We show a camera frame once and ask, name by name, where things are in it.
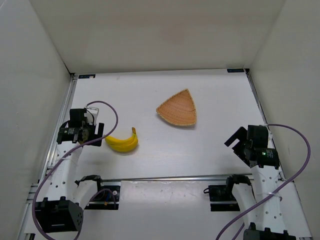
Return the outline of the yellow fake banana bunch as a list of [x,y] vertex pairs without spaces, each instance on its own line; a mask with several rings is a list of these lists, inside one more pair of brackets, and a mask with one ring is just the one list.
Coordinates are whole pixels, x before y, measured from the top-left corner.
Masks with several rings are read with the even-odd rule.
[[107,143],[107,145],[116,152],[130,152],[134,150],[139,143],[136,129],[132,127],[131,130],[132,135],[127,139],[118,139],[112,136],[107,136],[104,140]]

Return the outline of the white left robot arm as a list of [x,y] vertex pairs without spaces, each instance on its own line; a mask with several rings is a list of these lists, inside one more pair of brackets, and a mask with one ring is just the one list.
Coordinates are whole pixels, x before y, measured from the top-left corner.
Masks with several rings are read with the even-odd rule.
[[58,144],[71,142],[78,147],[72,153],[64,151],[62,162],[48,176],[49,184],[43,199],[35,203],[35,218],[44,233],[78,232],[82,228],[84,208],[90,198],[101,188],[97,175],[75,178],[81,144],[100,139],[104,124],[97,123],[96,107],[73,108],[69,120],[59,128]]

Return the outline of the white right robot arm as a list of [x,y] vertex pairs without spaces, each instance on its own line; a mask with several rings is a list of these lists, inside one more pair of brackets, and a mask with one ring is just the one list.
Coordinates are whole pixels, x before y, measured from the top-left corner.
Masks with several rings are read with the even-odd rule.
[[245,240],[294,240],[288,233],[281,210],[279,186],[280,160],[270,148],[268,128],[262,125],[240,127],[224,144],[238,140],[233,152],[250,168],[253,181],[245,175],[227,178],[226,191],[237,201],[244,222]]

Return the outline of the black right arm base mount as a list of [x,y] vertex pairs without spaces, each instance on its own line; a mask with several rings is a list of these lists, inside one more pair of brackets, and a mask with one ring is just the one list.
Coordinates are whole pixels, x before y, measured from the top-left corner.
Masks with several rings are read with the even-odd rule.
[[235,197],[227,192],[226,185],[209,185],[203,190],[209,196],[211,212],[239,212]]

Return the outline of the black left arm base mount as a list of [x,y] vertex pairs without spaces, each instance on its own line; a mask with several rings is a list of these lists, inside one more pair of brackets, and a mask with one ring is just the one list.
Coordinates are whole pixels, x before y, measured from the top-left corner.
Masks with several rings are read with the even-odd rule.
[[91,201],[85,207],[86,210],[118,210],[121,195],[121,183],[118,182],[103,182],[101,185],[102,189],[109,189],[99,193],[93,201]]

